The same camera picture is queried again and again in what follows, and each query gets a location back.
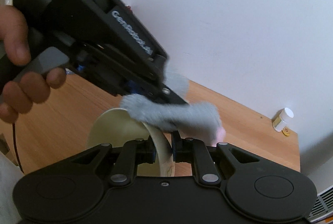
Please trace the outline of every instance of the fingernail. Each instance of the fingernail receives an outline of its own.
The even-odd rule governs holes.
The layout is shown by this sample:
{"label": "fingernail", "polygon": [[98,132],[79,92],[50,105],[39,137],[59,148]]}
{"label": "fingernail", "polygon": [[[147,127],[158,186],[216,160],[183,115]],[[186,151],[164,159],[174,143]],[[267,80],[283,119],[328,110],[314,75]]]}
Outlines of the fingernail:
{"label": "fingernail", "polygon": [[29,48],[27,48],[24,44],[18,45],[16,48],[16,56],[21,64],[27,64],[31,59]]}

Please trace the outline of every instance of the white bottle cap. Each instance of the white bottle cap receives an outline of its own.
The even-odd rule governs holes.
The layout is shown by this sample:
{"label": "white bottle cap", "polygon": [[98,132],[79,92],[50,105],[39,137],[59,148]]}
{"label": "white bottle cap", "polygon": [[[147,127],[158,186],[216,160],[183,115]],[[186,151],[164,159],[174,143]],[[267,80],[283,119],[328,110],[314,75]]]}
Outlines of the white bottle cap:
{"label": "white bottle cap", "polygon": [[284,120],[286,123],[289,123],[291,119],[294,117],[294,113],[290,108],[284,108],[281,113],[280,117],[282,120]]}

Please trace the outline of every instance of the pink plush part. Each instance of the pink plush part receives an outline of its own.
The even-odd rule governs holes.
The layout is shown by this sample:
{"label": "pink plush part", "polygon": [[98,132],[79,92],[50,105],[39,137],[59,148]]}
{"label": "pink plush part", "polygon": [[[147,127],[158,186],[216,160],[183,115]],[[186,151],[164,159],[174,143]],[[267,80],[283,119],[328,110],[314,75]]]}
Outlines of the pink plush part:
{"label": "pink plush part", "polygon": [[216,144],[219,142],[223,142],[226,136],[225,129],[221,126],[216,131],[215,139],[212,141],[210,146],[216,147]]}

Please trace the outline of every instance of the black cable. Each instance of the black cable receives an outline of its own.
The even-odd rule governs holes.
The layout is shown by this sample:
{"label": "black cable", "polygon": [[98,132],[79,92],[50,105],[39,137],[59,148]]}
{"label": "black cable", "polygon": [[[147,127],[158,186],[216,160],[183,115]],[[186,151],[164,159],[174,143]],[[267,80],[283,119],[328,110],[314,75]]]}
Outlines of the black cable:
{"label": "black cable", "polygon": [[21,161],[19,158],[19,154],[17,152],[17,146],[16,146],[16,130],[15,130],[15,123],[13,123],[13,143],[14,143],[14,151],[15,151],[15,155],[16,155],[16,159],[17,159],[17,163],[19,164],[20,170],[21,172],[23,172],[22,169],[22,165],[21,165]]}

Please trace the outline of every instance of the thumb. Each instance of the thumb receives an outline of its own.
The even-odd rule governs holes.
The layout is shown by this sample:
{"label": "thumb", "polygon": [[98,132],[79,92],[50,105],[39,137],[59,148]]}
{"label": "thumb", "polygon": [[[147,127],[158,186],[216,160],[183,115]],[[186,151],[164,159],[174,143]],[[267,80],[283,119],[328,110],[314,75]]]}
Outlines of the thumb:
{"label": "thumb", "polygon": [[13,6],[0,6],[0,40],[13,64],[23,66],[31,56],[28,46],[28,25],[24,15]]}

